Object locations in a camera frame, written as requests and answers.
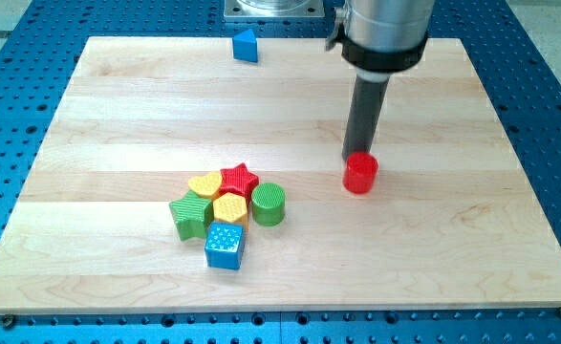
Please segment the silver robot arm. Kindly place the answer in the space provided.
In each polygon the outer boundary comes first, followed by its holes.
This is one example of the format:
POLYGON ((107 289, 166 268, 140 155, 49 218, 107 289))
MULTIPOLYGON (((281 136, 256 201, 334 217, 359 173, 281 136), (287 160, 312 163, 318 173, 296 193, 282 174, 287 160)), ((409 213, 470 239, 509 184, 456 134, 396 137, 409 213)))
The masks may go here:
POLYGON ((341 56, 368 82, 385 82, 422 59, 434 0, 346 0, 334 10, 325 49, 341 56))

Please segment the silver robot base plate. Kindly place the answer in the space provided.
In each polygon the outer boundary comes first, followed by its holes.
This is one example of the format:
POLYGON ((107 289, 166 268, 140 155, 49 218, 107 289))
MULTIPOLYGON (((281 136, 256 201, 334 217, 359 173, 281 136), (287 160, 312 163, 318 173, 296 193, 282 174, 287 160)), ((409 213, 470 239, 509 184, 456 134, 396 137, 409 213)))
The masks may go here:
POLYGON ((224 0, 224 18, 318 18, 323 0, 224 0))

